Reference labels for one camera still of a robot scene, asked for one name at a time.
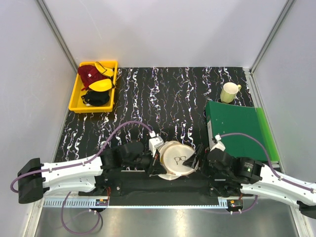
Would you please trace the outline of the white mesh laundry bag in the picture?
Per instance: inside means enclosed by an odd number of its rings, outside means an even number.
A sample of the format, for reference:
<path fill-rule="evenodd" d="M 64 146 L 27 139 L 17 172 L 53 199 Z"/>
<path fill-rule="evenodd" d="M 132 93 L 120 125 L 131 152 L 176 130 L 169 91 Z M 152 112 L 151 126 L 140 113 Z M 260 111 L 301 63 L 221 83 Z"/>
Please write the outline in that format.
<path fill-rule="evenodd" d="M 197 170 L 197 166 L 191 168 L 183 165 L 195 153 L 194 149 L 188 145 L 178 141 L 168 141 L 158 151 L 159 161 L 166 170 L 166 174 L 158 175 L 159 178 L 171 181 L 181 176 L 190 175 Z"/>

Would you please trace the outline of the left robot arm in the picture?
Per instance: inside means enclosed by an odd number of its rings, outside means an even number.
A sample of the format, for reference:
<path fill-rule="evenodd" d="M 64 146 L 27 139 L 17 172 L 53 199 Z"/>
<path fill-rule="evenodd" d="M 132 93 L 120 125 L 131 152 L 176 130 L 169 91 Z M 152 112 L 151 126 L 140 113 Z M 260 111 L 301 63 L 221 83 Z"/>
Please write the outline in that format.
<path fill-rule="evenodd" d="M 159 149 L 164 145 L 157 138 L 149 141 L 149 154 L 144 154 L 141 142 L 131 142 L 103 149 L 95 155 L 65 162 L 42 163 L 40 158 L 29 160 L 17 173 L 19 204 L 38 201 L 44 195 L 75 191 L 80 195 L 101 196 L 114 190 L 107 175 L 128 168 L 161 174 Z"/>

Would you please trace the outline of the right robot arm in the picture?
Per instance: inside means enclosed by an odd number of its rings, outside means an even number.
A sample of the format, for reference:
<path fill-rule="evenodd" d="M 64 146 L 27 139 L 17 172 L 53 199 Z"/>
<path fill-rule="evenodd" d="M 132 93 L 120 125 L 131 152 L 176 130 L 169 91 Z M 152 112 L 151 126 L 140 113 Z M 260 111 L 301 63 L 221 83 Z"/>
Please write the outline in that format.
<path fill-rule="evenodd" d="M 234 157 L 224 149 L 199 147 L 183 165 L 196 168 L 209 180 L 212 196 L 223 198 L 255 195 L 297 208 L 302 215 L 316 217 L 316 185 L 286 176 L 247 157 Z"/>

